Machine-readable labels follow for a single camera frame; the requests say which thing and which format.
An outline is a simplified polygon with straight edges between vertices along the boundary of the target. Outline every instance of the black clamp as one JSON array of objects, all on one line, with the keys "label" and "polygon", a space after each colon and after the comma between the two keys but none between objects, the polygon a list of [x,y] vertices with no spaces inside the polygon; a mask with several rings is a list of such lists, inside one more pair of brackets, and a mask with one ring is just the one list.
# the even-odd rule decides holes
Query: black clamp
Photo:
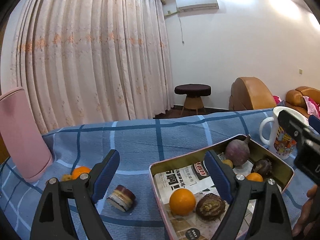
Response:
[{"label": "black clamp", "polygon": [[[297,156],[294,165],[318,185],[308,219],[299,235],[294,240],[320,239],[320,136],[314,134],[306,125],[289,112],[282,110],[278,116],[279,125],[297,142]],[[313,227],[305,236],[304,228],[314,222]]]},{"label": "black clamp", "polygon": [[276,182],[247,180],[222,163],[214,151],[204,158],[220,197],[230,205],[211,240],[234,240],[237,237],[250,199],[256,199],[247,240],[292,240],[287,209]]},{"label": "black clamp", "polygon": [[120,155],[111,150],[101,163],[77,179],[51,178],[40,198],[33,219],[30,240],[78,239],[68,199],[74,199],[89,240],[112,240],[94,204],[103,198],[120,163]]}]

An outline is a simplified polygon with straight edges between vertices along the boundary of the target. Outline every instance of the bed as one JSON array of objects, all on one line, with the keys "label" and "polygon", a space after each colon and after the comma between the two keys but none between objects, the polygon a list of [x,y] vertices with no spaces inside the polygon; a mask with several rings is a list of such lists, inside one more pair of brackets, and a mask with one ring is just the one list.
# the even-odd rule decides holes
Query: bed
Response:
[{"label": "bed", "polygon": [[[116,149],[120,153],[120,165],[105,198],[118,184],[122,184],[136,195],[137,203],[131,212],[124,213],[108,204],[105,198],[100,200],[96,207],[106,228],[114,240],[168,239],[148,177],[150,164],[212,145],[236,134],[249,133],[253,140],[262,144],[259,125],[268,116],[272,116],[272,109],[178,119],[105,122],[51,131],[43,139],[54,156],[53,165],[39,181],[30,184],[21,178],[10,159],[0,177],[0,207],[21,239],[28,240],[45,182],[52,177],[60,179],[77,166],[92,168],[104,159],[110,149]],[[267,138],[268,134],[270,126],[267,125],[264,136]],[[307,190],[313,185],[294,167],[294,157],[291,155],[286,160],[295,169],[295,176],[283,194],[292,224],[307,200]],[[70,200],[69,204],[78,237],[85,240],[74,200]]]}]

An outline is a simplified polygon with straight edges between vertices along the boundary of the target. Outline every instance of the leather sofa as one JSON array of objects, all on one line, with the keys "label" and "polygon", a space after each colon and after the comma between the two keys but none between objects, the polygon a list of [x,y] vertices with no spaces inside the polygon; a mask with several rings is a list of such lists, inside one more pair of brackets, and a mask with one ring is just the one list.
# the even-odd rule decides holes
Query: leather sofa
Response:
[{"label": "leather sofa", "polygon": [[303,98],[307,96],[312,98],[317,104],[320,104],[320,91],[311,87],[298,87],[295,90],[287,92],[285,97],[285,106],[297,110],[305,117],[309,118],[307,104]]},{"label": "leather sofa", "polygon": [[256,77],[239,77],[231,86],[230,111],[243,111],[276,107],[267,86]]}]

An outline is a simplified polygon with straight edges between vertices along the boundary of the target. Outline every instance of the blue gripper pad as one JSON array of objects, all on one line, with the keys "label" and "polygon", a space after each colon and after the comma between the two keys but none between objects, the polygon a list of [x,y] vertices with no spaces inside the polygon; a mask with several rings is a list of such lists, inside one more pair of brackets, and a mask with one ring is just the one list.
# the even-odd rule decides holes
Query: blue gripper pad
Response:
[{"label": "blue gripper pad", "polygon": [[210,152],[206,152],[204,156],[204,164],[218,190],[220,197],[227,201],[228,204],[231,204],[233,201],[231,184]]},{"label": "blue gripper pad", "polygon": [[118,151],[111,150],[111,152],[108,155],[111,155],[111,157],[102,169],[100,175],[97,177],[93,186],[93,194],[91,196],[91,200],[93,201],[93,203],[97,203],[98,200],[104,197],[110,185],[110,182],[120,164],[120,154]]},{"label": "blue gripper pad", "polygon": [[309,117],[309,125],[320,134],[320,120],[316,118],[313,114]]}]

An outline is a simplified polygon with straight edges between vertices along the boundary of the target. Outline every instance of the newspaper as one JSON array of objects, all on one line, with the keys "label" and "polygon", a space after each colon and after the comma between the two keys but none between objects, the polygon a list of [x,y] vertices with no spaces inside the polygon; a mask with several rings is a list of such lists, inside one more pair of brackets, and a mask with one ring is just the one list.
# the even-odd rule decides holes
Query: newspaper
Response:
[{"label": "newspaper", "polygon": [[[247,161],[242,165],[241,169],[233,169],[233,171],[247,176],[251,172],[252,166],[253,164]],[[229,207],[227,203],[225,212],[220,216],[220,218],[217,218],[214,221],[205,221],[201,219],[196,215],[195,209],[188,216],[178,216],[172,214],[169,207],[171,194],[179,188],[189,189],[195,195],[196,203],[198,203],[199,200],[208,193],[219,195],[204,162],[195,163],[177,170],[158,173],[154,176],[154,181],[159,190],[161,201],[164,204],[169,220],[177,235],[177,239],[210,240],[219,227],[220,222]],[[255,200],[250,200],[238,237],[248,230],[254,205]]]}]

